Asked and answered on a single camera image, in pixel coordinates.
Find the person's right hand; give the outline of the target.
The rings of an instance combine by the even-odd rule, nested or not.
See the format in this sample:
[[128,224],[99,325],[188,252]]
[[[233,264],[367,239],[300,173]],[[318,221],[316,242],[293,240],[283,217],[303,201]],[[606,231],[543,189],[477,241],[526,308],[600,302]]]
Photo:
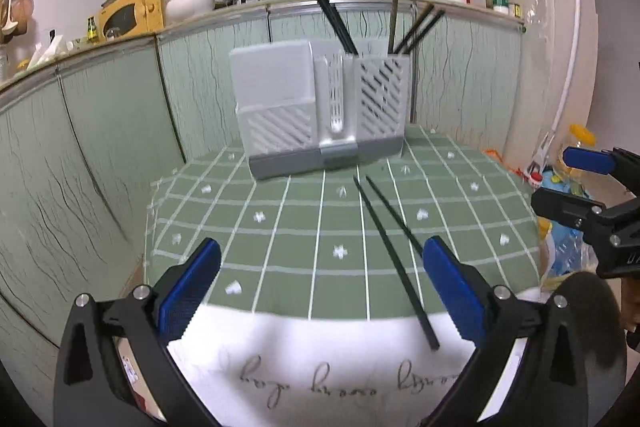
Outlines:
[[639,277],[625,277],[622,280],[622,322],[627,331],[628,347],[634,351],[639,351]]

